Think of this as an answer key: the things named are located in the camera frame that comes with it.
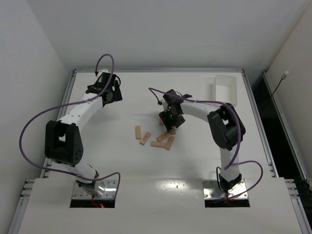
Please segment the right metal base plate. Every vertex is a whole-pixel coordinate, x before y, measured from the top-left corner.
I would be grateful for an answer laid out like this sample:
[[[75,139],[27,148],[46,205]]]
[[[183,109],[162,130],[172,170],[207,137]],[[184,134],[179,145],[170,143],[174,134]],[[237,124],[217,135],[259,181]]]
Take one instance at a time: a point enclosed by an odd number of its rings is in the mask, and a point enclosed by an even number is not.
[[[244,179],[229,189],[228,193],[222,192],[219,189],[216,180],[203,180],[202,185],[205,200],[216,200],[222,198],[240,200],[248,199],[248,193],[246,192],[247,187]]]

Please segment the wood block six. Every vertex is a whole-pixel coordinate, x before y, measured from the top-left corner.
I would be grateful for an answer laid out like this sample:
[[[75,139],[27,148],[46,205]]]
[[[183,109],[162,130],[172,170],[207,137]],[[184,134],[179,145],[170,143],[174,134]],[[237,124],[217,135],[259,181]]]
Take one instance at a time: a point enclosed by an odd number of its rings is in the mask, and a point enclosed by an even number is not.
[[[136,139],[141,139],[141,126],[137,125],[135,127],[135,134],[136,134]]]

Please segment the wood block three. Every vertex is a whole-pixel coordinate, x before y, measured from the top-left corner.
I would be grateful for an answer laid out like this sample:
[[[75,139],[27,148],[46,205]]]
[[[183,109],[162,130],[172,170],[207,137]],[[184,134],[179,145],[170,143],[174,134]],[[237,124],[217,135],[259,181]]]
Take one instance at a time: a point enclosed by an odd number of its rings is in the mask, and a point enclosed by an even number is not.
[[[161,135],[159,135],[156,139],[158,142],[162,142],[164,139],[168,138],[171,134],[168,132],[164,132]]]

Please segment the wood block eight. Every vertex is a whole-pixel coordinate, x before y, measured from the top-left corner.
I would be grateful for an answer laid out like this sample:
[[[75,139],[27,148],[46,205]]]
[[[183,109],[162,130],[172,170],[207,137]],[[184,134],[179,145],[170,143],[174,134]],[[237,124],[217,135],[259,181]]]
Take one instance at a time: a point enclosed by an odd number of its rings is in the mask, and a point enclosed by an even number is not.
[[[173,127],[170,131],[171,135],[175,135],[176,134],[176,127]]]

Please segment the white plastic box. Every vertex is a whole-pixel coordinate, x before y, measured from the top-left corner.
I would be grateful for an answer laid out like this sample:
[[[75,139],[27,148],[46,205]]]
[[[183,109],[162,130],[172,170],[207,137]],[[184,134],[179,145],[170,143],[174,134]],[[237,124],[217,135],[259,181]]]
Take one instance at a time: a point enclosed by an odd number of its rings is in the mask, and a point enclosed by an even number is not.
[[[237,82],[236,77],[216,75],[212,85],[212,98],[214,101],[230,103],[237,106]]]

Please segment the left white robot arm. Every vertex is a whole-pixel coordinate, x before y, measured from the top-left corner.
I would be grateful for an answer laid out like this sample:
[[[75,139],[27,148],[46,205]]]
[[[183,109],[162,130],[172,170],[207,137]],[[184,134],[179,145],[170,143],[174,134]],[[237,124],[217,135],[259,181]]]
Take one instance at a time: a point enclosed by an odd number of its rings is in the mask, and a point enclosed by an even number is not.
[[[106,104],[121,101],[121,80],[115,74],[100,71],[94,84],[87,86],[82,103],[45,129],[45,156],[74,173],[79,187],[88,193],[99,191],[99,174],[83,159],[80,131],[91,117]]]

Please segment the metal base plate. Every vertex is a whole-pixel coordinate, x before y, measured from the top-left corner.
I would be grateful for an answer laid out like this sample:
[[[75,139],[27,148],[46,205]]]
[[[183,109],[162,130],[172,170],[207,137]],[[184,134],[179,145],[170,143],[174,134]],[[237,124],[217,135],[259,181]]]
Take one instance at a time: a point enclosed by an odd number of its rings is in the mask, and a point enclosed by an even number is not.
[[[248,199],[248,193],[246,192],[247,187],[244,179],[229,189],[228,193],[222,192],[219,189],[216,180],[203,180],[202,185],[205,200],[216,200],[222,198],[240,200]]]
[[[72,199],[90,200],[92,196],[95,199],[114,199],[116,196],[118,180],[104,179],[101,181],[85,184],[76,181],[74,184]]]

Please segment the wood block five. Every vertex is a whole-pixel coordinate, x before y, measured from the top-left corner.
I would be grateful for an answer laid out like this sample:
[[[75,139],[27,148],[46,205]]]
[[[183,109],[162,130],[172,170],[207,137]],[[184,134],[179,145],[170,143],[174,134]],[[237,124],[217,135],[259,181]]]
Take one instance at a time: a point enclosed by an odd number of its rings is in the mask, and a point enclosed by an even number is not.
[[[141,141],[140,141],[140,144],[141,144],[141,145],[145,145],[150,136],[151,136],[151,133],[147,131],[147,132],[144,134],[144,136],[142,137],[142,139],[141,139]]]

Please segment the white front cover panel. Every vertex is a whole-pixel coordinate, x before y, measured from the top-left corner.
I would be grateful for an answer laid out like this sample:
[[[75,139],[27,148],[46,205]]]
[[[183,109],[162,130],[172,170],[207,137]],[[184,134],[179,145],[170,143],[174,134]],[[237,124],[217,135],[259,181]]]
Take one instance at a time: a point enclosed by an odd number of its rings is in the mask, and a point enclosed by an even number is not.
[[[37,179],[21,234],[299,234],[281,178],[248,193],[247,208],[207,208],[200,180],[123,178],[114,208],[70,208],[72,183]]]

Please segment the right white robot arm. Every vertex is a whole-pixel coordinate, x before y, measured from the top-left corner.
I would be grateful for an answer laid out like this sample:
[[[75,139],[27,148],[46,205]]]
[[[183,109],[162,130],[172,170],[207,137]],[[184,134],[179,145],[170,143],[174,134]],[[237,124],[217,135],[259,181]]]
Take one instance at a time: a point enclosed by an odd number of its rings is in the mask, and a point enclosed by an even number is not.
[[[167,91],[163,99],[157,100],[158,105],[163,107],[159,117],[168,132],[185,122],[184,115],[209,124],[212,138],[220,148],[219,188],[227,193],[242,179],[238,155],[246,129],[230,103],[192,101],[190,97],[188,94],[179,97],[173,89]]]

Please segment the wood block seven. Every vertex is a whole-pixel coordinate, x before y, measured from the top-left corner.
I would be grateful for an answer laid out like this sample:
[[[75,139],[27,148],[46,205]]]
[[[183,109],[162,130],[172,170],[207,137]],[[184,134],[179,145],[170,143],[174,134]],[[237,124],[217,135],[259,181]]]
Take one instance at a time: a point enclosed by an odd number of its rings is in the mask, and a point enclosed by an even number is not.
[[[165,148],[166,144],[167,144],[166,142],[151,141],[150,145],[152,147]]]

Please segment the wood block four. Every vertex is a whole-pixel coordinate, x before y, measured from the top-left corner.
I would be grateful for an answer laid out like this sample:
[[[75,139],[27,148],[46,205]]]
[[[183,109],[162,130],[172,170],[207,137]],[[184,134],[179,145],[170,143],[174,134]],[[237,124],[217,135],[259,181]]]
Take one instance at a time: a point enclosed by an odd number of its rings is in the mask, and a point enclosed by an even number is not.
[[[174,136],[170,136],[168,138],[167,143],[166,143],[165,149],[170,150],[172,145],[173,145],[173,143],[174,143],[174,140],[175,140],[175,137]]]

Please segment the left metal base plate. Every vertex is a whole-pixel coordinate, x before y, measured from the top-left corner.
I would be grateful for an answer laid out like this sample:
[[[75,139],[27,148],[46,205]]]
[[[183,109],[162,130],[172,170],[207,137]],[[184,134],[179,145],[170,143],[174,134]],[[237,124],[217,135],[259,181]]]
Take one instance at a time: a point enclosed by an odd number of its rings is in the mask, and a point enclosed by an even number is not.
[[[114,199],[116,196],[118,180],[104,179],[101,181],[85,184],[76,181],[74,184],[72,199],[90,200],[92,196],[95,199]]]

